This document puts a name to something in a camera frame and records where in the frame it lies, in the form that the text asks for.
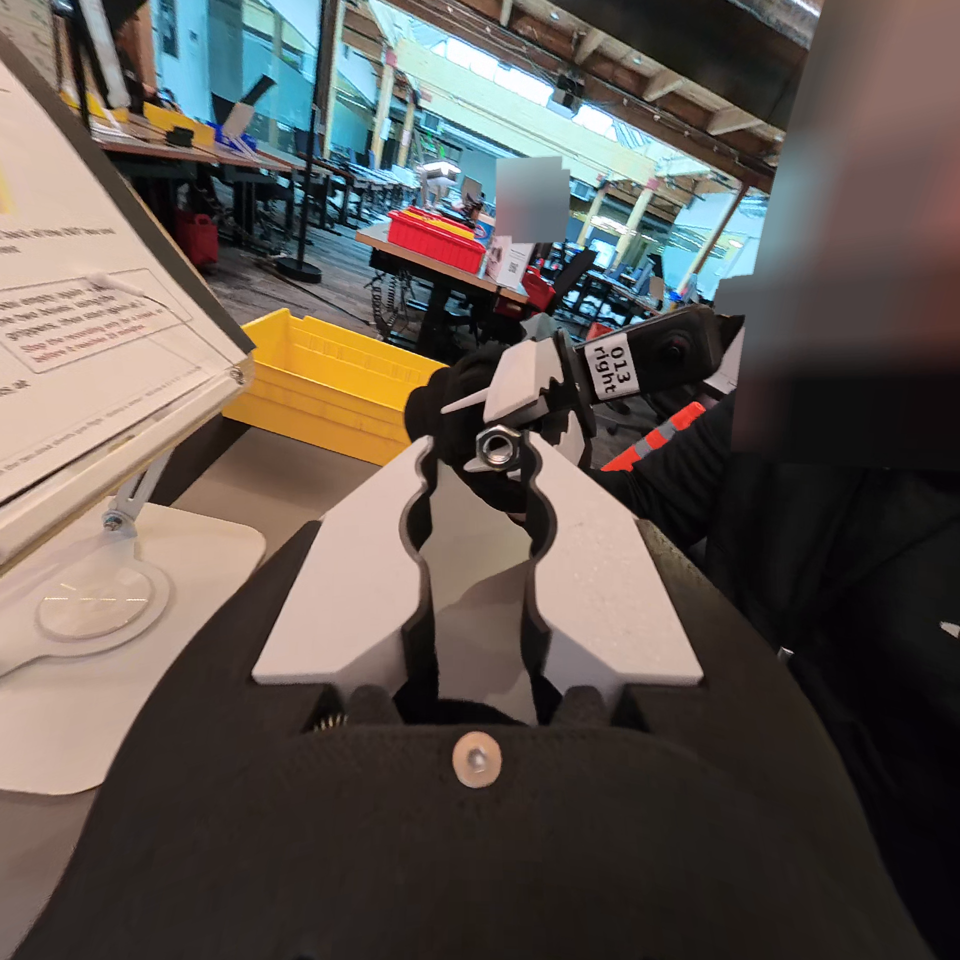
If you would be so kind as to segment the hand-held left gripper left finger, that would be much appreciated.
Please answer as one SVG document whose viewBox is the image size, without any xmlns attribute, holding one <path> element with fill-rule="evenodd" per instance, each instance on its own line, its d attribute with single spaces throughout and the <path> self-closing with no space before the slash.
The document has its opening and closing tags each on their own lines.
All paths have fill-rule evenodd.
<svg viewBox="0 0 960 960">
<path fill-rule="evenodd" d="M 439 694 L 429 567 L 434 442 L 422 437 L 331 508 L 251 678 L 260 686 L 363 687 Z"/>
</svg>

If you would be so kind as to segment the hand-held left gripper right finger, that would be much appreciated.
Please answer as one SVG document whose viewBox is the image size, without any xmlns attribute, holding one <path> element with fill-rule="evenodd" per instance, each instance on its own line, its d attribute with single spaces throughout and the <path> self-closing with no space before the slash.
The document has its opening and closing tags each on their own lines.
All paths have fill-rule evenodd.
<svg viewBox="0 0 960 960">
<path fill-rule="evenodd" d="M 578 688 L 613 708 L 630 686 L 699 686 L 704 670 L 639 520 L 538 434 L 525 435 L 525 485 L 525 670 L 536 715 Z"/>
</svg>

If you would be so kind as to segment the silver hex nut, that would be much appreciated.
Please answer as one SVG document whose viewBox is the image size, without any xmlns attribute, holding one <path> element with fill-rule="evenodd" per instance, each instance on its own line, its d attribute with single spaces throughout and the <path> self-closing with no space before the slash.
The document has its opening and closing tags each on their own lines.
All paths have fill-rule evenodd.
<svg viewBox="0 0 960 960">
<path fill-rule="evenodd" d="M 475 459 L 480 473 L 509 473 L 521 462 L 522 432 L 504 424 L 487 426 L 476 436 Z"/>
</svg>

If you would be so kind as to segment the yellow plastic bin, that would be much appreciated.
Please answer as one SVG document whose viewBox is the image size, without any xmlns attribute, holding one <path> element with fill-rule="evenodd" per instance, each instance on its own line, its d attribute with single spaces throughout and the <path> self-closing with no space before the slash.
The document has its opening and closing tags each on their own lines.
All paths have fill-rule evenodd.
<svg viewBox="0 0 960 960">
<path fill-rule="evenodd" d="M 286 308 L 242 329 L 254 344 L 253 380 L 223 417 L 376 466 L 410 445 L 406 402 L 444 367 Z"/>
</svg>

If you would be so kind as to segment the person's right hand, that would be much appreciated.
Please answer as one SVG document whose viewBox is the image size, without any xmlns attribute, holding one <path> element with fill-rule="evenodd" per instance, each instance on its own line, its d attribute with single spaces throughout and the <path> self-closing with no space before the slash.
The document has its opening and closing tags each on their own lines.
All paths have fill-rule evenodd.
<svg viewBox="0 0 960 960">
<path fill-rule="evenodd" d="M 474 459 L 476 435 L 485 427 L 483 402 L 443 413 L 451 403 L 488 388 L 506 350 L 503 344 L 489 342 L 463 356 L 453 366 L 434 371 L 426 385 L 410 394 L 403 418 L 411 441 L 423 436 L 432 437 L 438 460 L 450 467 L 489 507 L 522 525 L 527 494 L 520 482 L 509 479 L 505 473 L 470 473 L 465 469 L 466 463 Z"/>
</svg>

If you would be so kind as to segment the orange safety vest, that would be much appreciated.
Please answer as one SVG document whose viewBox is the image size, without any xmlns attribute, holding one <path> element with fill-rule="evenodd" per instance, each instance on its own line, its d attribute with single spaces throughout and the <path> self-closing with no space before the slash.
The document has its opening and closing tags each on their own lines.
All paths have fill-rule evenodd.
<svg viewBox="0 0 960 960">
<path fill-rule="evenodd" d="M 702 414 L 706 413 L 706 410 L 707 408 L 697 401 L 687 404 L 632 446 L 605 463 L 601 471 L 604 473 L 629 472 L 650 453 L 663 448 L 674 436 L 688 429 Z"/>
</svg>

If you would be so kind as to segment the white printed box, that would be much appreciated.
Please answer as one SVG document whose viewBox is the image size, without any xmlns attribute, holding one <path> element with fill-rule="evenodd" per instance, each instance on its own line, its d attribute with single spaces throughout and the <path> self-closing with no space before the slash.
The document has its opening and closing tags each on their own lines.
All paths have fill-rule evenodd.
<svg viewBox="0 0 960 960">
<path fill-rule="evenodd" d="M 518 243 L 495 233 L 487 247 L 484 278 L 498 287 L 519 291 L 536 243 Z"/>
</svg>

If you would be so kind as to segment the red parts tray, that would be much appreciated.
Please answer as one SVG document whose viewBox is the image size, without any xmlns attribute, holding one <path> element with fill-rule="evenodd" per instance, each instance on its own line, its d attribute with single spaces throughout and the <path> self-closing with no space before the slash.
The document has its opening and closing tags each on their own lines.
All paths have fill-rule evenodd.
<svg viewBox="0 0 960 960">
<path fill-rule="evenodd" d="M 390 210 L 387 240 L 391 245 L 478 275 L 486 255 L 474 231 L 435 212 L 410 206 Z"/>
</svg>

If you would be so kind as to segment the person's torso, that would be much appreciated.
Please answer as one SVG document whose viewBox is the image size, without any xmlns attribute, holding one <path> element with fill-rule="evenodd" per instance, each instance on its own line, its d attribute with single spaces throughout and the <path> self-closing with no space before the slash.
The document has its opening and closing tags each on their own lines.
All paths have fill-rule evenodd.
<svg viewBox="0 0 960 960">
<path fill-rule="evenodd" d="M 958 958 L 958 472 L 709 463 L 726 559 L 793 652 L 917 928 Z"/>
</svg>

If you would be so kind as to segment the black floor lamp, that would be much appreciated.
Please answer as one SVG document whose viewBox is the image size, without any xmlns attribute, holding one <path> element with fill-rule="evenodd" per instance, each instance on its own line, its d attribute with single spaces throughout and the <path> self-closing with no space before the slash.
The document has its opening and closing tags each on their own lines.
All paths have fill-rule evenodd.
<svg viewBox="0 0 960 960">
<path fill-rule="evenodd" d="M 333 111 L 330 103 L 331 99 L 335 98 L 337 55 L 342 32 L 340 13 L 341 3 L 338 1 L 318 3 L 318 56 L 306 131 L 296 248 L 293 255 L 281 256 L 274 262 L 283 279 L 306 284 L 320 284 L 323 278 L 321 269 L 306 259 L 306 241 L 313 198 L 314 168 L 319 165 L 326 148 Z"/>
</svg>

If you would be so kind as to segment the red canister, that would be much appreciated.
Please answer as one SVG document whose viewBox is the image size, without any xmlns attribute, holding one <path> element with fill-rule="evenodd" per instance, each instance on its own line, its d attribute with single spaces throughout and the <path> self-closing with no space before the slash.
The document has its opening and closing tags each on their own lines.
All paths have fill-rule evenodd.
<svg viewBox="0 0 960 960">
<path fill-rule="evenodd" d="M 186 258 L 198 270 L 219 263 L 219 231 L 208 214 L 176 210 L 174 238 Z"/>
</svg>

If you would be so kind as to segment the small easel board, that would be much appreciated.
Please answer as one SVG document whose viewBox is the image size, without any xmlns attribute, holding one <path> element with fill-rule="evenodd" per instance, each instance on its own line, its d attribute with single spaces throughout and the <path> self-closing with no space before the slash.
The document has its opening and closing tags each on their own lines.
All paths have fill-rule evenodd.
<svg viewBox="0 0 960 960">
<path fill-rule="evenodd" d="M 128 109 L 130 92 L 109 17 L 112 2 L 74 1 L 72 5 L 79 49 L 85 56 L 94 90 L 109 109 Z"/>
</svg>

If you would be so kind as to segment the clear stand bracket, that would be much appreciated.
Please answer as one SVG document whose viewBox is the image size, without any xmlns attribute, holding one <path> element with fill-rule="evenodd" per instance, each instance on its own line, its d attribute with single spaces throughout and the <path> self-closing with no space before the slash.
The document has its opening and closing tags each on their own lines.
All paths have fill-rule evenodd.
<svg viewBox="0 0 960 960">
<path fill-rule="evenodd" d="M 103 531 L 127 536 L 136 534 L 138 517 L 159 484 L 172 452 L 170 449 L 158 456 L 116 491 L 102 515 Z"/>
</svg>

